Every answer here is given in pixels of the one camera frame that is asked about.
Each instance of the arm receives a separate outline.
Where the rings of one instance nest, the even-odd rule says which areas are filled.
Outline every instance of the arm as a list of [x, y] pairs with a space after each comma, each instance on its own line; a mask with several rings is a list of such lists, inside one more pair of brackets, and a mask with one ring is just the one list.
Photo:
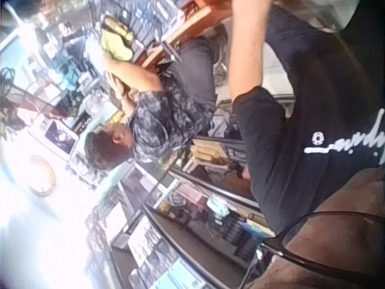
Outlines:
[[141, 66], [112, 59], [109, 53], [103, 55], [107, 71], [120, 78], [129, 87], [135, 87], [139, 92], [161, 92], [163, 86], [157, 74]]
[[122, 104], [122, 110], [128, 117], [135, 111], [137, 104], [128, 96], [128, 91], [122, 81], [113, 74], [106, 73], [107, 81], [115, 91], [115, 96]]
[[262, 202], [283, 145], [285, 111], [262, 84], [262, 49], [271, 0], [233, 0], [229, 86], [245, 143], [252, 192]]
[[137, 104], [128, 97], [128, 95], [122, 96], [120, 98], [120, 103], [122, 104], [122, 110], [128, 117], [135, 111]]
[[229, 88], [232, 101], [262, 85], [262, 52], [272, 0], [233, 0]]

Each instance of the man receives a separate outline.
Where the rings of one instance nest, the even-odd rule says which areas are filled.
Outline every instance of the man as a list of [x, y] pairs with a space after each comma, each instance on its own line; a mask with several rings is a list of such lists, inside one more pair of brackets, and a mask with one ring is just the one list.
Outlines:
[[[129, 158], [158, 160], [209, 128], [217, 101], [211, 45], [203, 37], [194, 38], [179, 54], [182, 61], [160, 75], [105, 57], [112, 86], [130, 118], [127, 125], [107, 125], [88, 134], [85, 154], [92, 166], [110, 170]], [[118, 79], [138, 90], [137, 104]]]
[[[286, 234], [275, 238], [280, 239], [279, 243], [287, 251], [277, 247], [278, 251], [285, 251], [283, 255], [276, 257], [249, 288], [385, 287], [382, 169], [366, 169], [356, 174], [300, 224], [288, 228], [288, 234], [298, 231], [291, 240], [286, 239]], [[271, 243], [269, 239], [264, 241], [264, 244]], [[302, 263], [295, 264], [294, 260], [298, 258], [302, 258]]]
[[[251, 190], [275, 233], [312, 212], [355, 173], [384, 164], [384, 21], [360, 1], [338, 34], [316, 30], [272, 1], [233, 0], [229, 87]], [[262, 85], [267, 42], [293, 87], [293, 115]]]

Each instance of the dark-haired man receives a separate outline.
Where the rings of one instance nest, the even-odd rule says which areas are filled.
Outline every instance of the dark-haired man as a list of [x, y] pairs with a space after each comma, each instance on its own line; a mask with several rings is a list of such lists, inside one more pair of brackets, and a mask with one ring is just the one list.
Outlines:
[[[355, 173], [385, 163], [384, 10], [362, 0], [345, 29], [325, 33], [272, 2], [232, 1], [229, 87], [252, 194], [279, 233]], [[261, 87], [265, 42], [293, 87], [289, 120]]]
[[[128, 158], [158, 160], [209, 128], [217, 101], [212, 46], [203, 37], [194, 38], [179, 54], [182, 61], [160, 75], [105, 57], [112, 87], [130, 118], [127, 125], [108, 125], [88, 134], [85, 154], [92, 166], [110, 170]], [[137, 104], [120, 81], [138, 90]]]

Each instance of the display item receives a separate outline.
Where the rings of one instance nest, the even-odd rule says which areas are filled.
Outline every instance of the display item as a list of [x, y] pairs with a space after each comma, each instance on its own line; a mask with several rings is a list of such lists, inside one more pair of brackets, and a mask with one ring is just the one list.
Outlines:
[[42, 114], [29, 127], [29, 133], [66, 161], [69, 161], [75, 144], [79, 140], [79, 136], [62, 122]]

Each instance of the short hair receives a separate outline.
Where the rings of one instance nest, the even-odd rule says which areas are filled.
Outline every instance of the short hair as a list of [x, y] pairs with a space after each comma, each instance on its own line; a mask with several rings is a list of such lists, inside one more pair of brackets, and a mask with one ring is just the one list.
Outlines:
[[114, 143], [112, 135], [105, 132], [89, 132], [84, 144], [88, 163], [98, 170], [112, 170], [132, 158], [132, 149]]

